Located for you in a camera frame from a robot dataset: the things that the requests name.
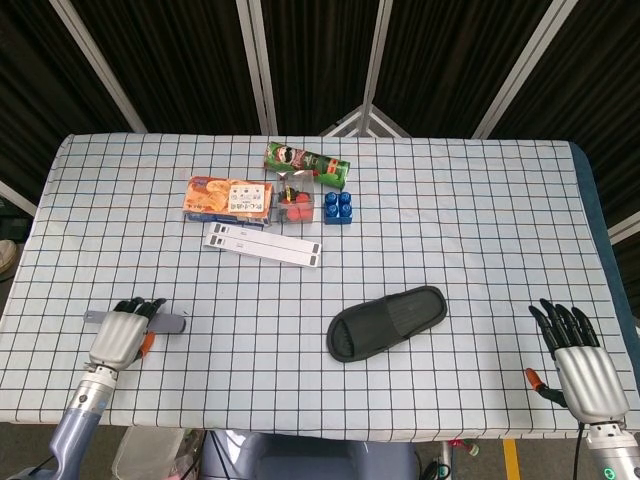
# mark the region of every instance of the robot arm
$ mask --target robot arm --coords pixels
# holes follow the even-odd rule
[[[148,332],[147,327],[164,302],[163,298],[144,302],[138,297],[121,301],[107,313],[89,351],[86,373],[49,443],[58,469],[52,472],[31,468],[12,476],[11,480],[78,478],[80,464],[111,399],[118,373],[151,348],[154,334]]]
[[[640,479],[640,448],[624,425],[629,403],[589,318],[576,307],[569,311],[545,299],[540,303],[546,315],[534,306],[529,311],[555,361],[562,391],[549,389],[527,369],[529,381],[543,397],[589,425],[587,446],[603,479]]]

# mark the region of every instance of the plastic container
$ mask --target plastic container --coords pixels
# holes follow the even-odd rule
[[[281,172],[278,174],[276,211],[281,223],[313,222],[313,172]]]
[[[182,428],[129,427],[111,466],[119,480],[165,480],[180,448]]]

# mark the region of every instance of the white cardboard strip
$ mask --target white cardboard strip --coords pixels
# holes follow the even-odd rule
[[[218,222],[211,224],[204,245],[303,267],[317,267],[322,249],[316,242]]]

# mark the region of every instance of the black curtain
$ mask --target black curtain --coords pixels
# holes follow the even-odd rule
[[[493,131],[576,142],[608,226],[640,211],[640,2],[580,1]]]
[[[549,4],[394,0],[374,105],[414,137],[471,137]]]
[[[317,135],[362,104],[378,2],[262,0],[278,133]]]
[[[234,0],[74,0],[152,132],[260,133]]]
[[[129,125],[48,1],[0,2],[0,179],[38,202],[70,133]]]

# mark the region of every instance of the pringles can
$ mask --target pringles can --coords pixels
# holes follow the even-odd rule
[[[347,183],[349,162],[325,157],[299,148],[271,142],[264,155],[264,167],[274,172],[312,170],[316,181],[342,190]]]

